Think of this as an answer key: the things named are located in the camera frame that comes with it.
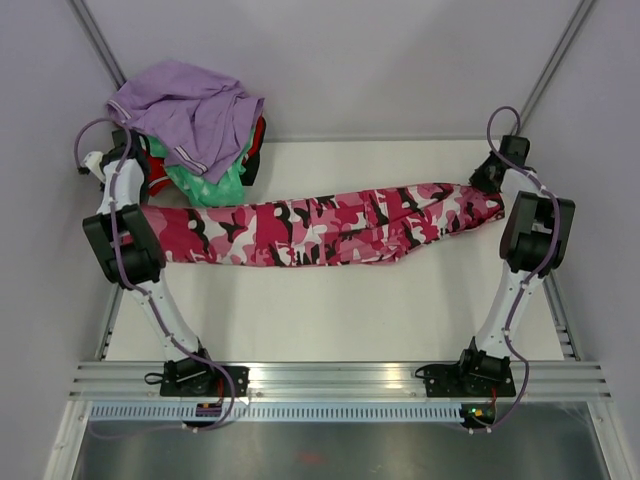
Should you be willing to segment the pink camouflage trousers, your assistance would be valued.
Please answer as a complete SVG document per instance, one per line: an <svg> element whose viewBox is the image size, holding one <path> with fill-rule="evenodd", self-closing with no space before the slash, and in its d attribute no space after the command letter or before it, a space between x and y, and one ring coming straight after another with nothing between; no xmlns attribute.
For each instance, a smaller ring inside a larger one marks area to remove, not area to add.
<svg viewBox="0 0 640 480"><path fill-rule="evenodd" d="M496 193L423 183L219 208L146 206L173 263L308 267L392 263L503 218Z"/></svg>

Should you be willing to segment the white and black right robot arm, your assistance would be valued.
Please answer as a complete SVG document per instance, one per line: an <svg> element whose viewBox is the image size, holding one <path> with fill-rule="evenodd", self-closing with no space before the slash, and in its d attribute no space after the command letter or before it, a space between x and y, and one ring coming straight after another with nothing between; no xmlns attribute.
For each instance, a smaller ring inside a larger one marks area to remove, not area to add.
<svg viewBox="0 0 640 480"><path fill-rule="evenodd" d="M471 177L472 186L504 194L513 204L499 245L503 270L496 295L455 373L457 387L469 396L507 376L513 338L527 304L561 265L568 246L576 204L550 193L525 166L529 150L527 138L505 135Z"/></svg>

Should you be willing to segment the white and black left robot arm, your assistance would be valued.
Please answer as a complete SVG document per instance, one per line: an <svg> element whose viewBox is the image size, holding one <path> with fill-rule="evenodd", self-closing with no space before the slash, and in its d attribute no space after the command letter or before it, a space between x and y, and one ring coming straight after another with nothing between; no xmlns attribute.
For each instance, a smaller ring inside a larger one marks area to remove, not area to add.
<svg viewBox="0 0 640 480"><path fill-rule="evenodd" d="M107 280L131 294L157 335L165 355L161 383L208 396L218 374L169 291L165 255L142 209L151 174L149 141L126 129L114 131L112 139L109 152L94 151L79 162L79 172L95 175L103 192L97 212L82 222L84 234Z"/></svg>

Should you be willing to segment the black garment in pile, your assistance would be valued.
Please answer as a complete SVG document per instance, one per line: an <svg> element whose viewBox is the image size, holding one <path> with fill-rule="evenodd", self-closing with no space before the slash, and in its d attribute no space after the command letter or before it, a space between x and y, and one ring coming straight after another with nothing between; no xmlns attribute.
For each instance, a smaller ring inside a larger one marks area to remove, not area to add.
<svg viewBox="0 0 640 480"><path fill-rule="evenodd" d="M261 162L260 151L264 142L266 128L266 120L263 116L260 116L254 129L251 146L242 161L244 172L240 175L240 180L245 187L253 186L258 175Z"/></svg>

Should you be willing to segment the green tie-dye garment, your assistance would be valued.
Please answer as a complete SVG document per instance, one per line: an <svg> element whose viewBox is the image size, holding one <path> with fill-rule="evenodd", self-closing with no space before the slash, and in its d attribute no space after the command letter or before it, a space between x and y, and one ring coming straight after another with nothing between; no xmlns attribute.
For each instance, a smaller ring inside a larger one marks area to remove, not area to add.
<svg viewBox="0 0 640 480"><path fill-rule="evenodd" d="M189 203L196 207L223 207L243 204L245 202L246 187L242 185L240 175L244 172L242 161L251 146L252 137L241 151L241 155L217 183L211 183L201 176L194 175L182 166L165 166L172 184L163 190L167 190L172 186L176 187L186 195ZM167 149L154 137L146 137L142 141L142 146L147 149L155 147L160 151L166 152L168 156Z"/></svg>

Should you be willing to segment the purple shirt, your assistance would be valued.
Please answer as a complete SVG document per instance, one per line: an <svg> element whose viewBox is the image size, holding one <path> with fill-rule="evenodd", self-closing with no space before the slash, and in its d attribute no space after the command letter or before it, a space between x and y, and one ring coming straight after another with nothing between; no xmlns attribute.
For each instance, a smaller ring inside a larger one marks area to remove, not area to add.
<svg viewBox="0 0 640 480"><path fill-rule="evenodd" d="M241 156L263 106L239 80L176 60L152 65L106 102L114 121L164 145L167 166L210 183Z"/></svg>

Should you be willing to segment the red garment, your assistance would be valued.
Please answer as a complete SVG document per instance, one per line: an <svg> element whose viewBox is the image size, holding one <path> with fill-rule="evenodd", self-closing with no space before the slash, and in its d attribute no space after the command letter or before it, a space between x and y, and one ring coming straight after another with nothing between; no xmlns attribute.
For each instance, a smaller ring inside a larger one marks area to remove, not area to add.
<svg viewBox="0 0 640 480"><path fill-rule="evenodd" d="M172 181L165 169L167 153L155 147L143 148L148 167L148 188L151 197L157 196L163 189L170 186Z"/></svg>

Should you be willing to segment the aluminium right corner post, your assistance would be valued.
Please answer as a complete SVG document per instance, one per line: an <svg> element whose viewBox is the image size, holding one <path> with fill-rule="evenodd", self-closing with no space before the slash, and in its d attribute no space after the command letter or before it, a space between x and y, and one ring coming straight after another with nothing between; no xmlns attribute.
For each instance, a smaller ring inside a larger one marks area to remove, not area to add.
<svg viewBox="0 0 640 480"><path fill-rule="evenodd" d="M598 3L598 0L578 2L520 111L522 129L531 120L538 104Z"/></svg>

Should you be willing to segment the aluminium corner post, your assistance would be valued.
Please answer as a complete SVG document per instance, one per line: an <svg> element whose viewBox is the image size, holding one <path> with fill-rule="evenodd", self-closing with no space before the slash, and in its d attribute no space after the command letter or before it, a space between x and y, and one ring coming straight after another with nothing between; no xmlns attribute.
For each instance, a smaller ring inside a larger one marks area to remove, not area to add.
<svg viewBox="0 0 640 480"><path fill-rule="evenodd" d="M578 2L520 111L522 129L531 120L538 104L598 3L598 0Z"/></svg>
<svg viewBox="0 0 640 480"><path fill-rule="evenodd" d="M68 5L115 89L119 90L126 82L126 76L87 2L69 0Z"/></svg>

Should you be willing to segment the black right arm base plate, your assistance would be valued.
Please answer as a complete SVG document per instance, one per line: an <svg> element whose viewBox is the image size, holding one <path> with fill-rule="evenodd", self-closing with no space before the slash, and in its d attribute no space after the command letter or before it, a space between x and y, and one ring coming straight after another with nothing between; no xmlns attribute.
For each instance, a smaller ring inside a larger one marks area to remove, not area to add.
<svg viewBox="0 0 640 480"><path fill-rule="evenodd" d="M493 380L471 373L463 373L454 364L427 364L414 371L414 377L423 382L429 398L514 398L513 378Z"/></svg>

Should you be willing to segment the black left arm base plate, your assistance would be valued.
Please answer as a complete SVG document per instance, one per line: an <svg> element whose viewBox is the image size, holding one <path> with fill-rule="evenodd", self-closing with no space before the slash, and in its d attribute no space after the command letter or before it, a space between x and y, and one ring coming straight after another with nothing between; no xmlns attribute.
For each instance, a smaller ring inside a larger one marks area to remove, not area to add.
<svg viewBox="0 0 640 480"><path fill-rule="evenodd" d="M246 396L250 369L230 365L224 365L223 368L232 382L216 369L182 381L178 380L176 374L164 373L159 394L161 397L230 398L232 393L235 398Z"/></svg>

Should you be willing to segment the aluminium left corner post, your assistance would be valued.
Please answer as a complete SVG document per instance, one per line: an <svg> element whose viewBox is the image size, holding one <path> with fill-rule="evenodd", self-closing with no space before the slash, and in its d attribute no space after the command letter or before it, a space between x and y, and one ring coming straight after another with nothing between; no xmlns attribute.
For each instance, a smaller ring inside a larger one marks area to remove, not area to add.
<svg viewBox="0 0 640 480"><path fill-rule="evenodd" d="M126 82L126 76L87 2L69 0L68 5L115 89L119 90Z"/></svg>

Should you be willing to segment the aluminium left side rail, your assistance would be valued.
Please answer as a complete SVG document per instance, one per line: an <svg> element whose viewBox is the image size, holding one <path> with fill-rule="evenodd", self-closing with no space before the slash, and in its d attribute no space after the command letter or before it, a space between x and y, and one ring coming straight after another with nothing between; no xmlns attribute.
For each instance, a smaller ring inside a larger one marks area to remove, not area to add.
<svg viewBox="0 0 640 480"><path fill-rule="evenodd" d="M106 358L113 334L114 325L119 313L122 296L123 291L119 286L114 285L111 287L104 314L100 323L98 344L94 354L95 360L102 361Z"/></svg>

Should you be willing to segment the aluminium front rail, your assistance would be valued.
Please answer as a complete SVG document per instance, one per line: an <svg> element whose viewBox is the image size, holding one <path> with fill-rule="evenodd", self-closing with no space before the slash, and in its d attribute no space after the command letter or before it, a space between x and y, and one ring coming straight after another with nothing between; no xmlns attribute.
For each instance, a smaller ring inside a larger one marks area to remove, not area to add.
<svg viewBox="0 0 640 480"><path fill-rule="evenodd" d="M415 362L254 362L240 398L263 402L425 402L443 382L418 374ZM604 370L595 362L534 361L511 364L515 389L525 402L609 401ZM72 374L70 400L159 400L160 387L144 375L159 362L82 362Z"/></svg>

